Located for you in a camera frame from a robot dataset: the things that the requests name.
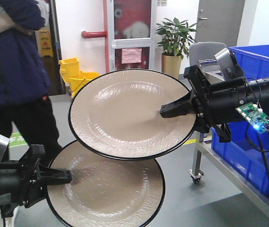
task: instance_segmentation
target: blue storage bin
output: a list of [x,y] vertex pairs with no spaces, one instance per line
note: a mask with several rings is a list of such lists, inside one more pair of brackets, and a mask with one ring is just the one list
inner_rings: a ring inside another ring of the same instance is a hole
[[269,77],[269,45],[230,47],[243,69],[245,77],[262,79]]
[[[253,184],[260,192],[269,194],[269,182],[260,152],[254,150],[245,139],[248,122],[234,122],[229,124],[232,132],[232,142],[220,143],[217,133],[213,133],[212,149],[227,163],[236,169],[243,177]],[[250,127],[248,136],[254,144],[258,144],[256,131]],[[260,134],[264,148],[269,149],[268,133]],[[266,154],[269,164],[269,153]]]

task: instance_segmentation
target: green circuit board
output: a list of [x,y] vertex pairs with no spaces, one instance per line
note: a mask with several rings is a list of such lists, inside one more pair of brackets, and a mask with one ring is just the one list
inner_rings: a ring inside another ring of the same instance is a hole
[[259,132],[269,131],[269,117],[256,104],[247,103],[236,108],[239,114]]

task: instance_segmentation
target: yellow mop bucket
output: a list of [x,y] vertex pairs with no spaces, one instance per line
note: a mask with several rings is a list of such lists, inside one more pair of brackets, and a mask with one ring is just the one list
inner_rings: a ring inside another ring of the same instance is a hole
[[76,77],[80,74],[80,60],[79,58],[69,58],[59,60],[60,74],[66,83],[70,83],[71,77]]
[[72,97],[74,97],[78,91],[86,85],[89,81],[98,77],[100,74],[97,72],[82,72],[74,77],[70,77],[70,90],[72,92]]

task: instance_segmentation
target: red pipe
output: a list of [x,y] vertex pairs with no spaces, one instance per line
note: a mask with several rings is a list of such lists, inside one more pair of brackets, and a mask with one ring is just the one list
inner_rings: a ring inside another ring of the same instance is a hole
[[106,37],[107,32],[105,32],[105,31],[103,31],[103,32],[87,32],[87,31],[84,31],[84,32],[82,32],[81,35],[85,39],[100,38],[100,37]]

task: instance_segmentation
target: person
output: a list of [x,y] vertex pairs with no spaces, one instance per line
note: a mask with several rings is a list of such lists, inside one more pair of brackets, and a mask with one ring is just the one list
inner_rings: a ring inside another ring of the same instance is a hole
[[62,149],[47,96],[50,79],[32,36],[48,16],[44,0],[0,0],[0,134],[9,138],[14,122],[28,144],[44,145],[44,166]]

